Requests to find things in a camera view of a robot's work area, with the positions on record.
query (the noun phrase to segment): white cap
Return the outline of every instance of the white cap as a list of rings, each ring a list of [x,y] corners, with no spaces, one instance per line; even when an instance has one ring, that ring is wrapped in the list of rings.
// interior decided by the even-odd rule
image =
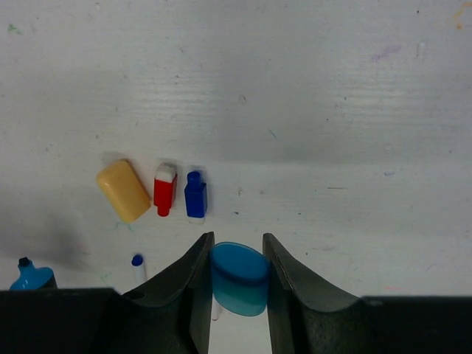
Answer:
[[[188,217],[189,223],[196,223],[197,225],[203,225],[205,223],[205,218],[192,218]]]
[[[157,167],[155,179],[167,183],[172,183],[176,177],[177,171],[174,167],[169,166],[168,164],[161,164]]]

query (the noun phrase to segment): blue cap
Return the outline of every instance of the blue cap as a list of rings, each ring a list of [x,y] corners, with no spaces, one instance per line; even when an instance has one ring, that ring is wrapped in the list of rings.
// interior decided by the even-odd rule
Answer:
[[[197,189],[201,186],[201,173],[192,171],[187,175],[187,185],[189,188]]]
[[[242,316],[256,316],[267,303],[269,263],[255,249],[233,242],[215,245],[210,254],[216,300]]]
[[[136,254],[133,259],[131,260],[131,265],[133,267],[139,267],[144,262],[144,258],[140,254]]]

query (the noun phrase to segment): purple mark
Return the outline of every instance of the purple mark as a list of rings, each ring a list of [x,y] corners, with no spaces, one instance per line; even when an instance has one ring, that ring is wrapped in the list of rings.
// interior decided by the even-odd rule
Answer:
[[[389,55],[398,53],[401,49],[401,46],[388,46],[383,50],[381,54],[373,55],[370,61],[372,63],[378,63],[379,60],[387,59]]]

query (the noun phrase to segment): green mark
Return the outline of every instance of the green mark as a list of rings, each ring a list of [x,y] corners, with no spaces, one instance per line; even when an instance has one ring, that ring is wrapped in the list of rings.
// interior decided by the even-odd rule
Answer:
[[[8,33],[12,34],[12,33],[16,33],[17,35],[22,35],[23,32],[20,31],[17,26],[15,26],[14,24],[9,24],[8,25]]]
[[[111,276],[111,272],[109,271],[107,274],[104,274],[104,275],[100,275],[99,278],[100,280],[102,280],[102,283],[107,285],[106,283],[106,280],[108,279],[108,277]]]
[[[118,227],[120,227],[121,225],[126,226],[128,230],[130,230],[130,232],[134,233],[134,230],[129,223],[120,223],[120,222],[115,223],[115,230],[118,229]]]

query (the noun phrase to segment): stain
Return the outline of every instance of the stain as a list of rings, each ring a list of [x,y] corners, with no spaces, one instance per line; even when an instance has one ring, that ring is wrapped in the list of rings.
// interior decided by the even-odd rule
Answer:
[[[312,249],[315,249],[317,251],[326,251],[326,252],[329,252],[329,251],[332,251],[336,248],[336,246],[328,246],[328,247],[313,247]]]
[[[380,60],[388,59],[391,54],[398,53],[400,50],[401,50],[401,46],[388,46],[382,51],[381,54],[373,55],[370,58],[370,61],[372,63],[378,63]]]
[[[266,11],[266,4],[264,4],[263,6],[258,6],[256,7],[256,11],[260,12],[260,13],[264,13]]]
[[[431,265],[426,269],[426,271],[429,271],[429,270],[430,270],[431,268],[433,268],[434,266],[437,266],[437,263],[431,264]]]
[[[248,101],[246,99],[246,96],[244,96],[243,94],[240,94],[239,95],[239,98],[237,99],[237,101],[241,104],[241,105],[245,105]]]
[[[424,42],[420,42],[416,45],[416,58],[424,57],[426,44]]]
[[[269,129],[268,131],[270,131],[270,132],[271,132],[271,134],[272,134],[272,136],[273,136],[273,137],[274,137],[274,138],[277,140],[277,136],[274,134],[274,132],[273,132],[273,131],[271,131],[270,129]]]
[[[129,223],[122,223],[122,222],[117,221],[115,223],[114,229],[117,230],[118,227],[120,226],[126,226],[130,232],[134,233],[133,227]]]
[[[456,28],[458,30],[462,30],[464,28],[464,25],[462,24],[462,22],[459,21],[459,17],[464,13],[464,10],[467,7],[472,7],[472,1],[464,2],[462,6],[460,7],[460,9],[454,14],[454,16],[452,16],[452,18],[454,19],[454,22],[456,23]]]
[[[106,280],[108,279],[109,276],[111,276],[110,271],[107,274],[99,275],[98,277],[100,278],[100,280],[102,280],[103,284],[107,285]]]
[[[23,32],[19,28],[17,28],[17,26],[15,26],[14,24],[8,25],[8,33],[10,34],[16,33],[17,35],[23,34]]]

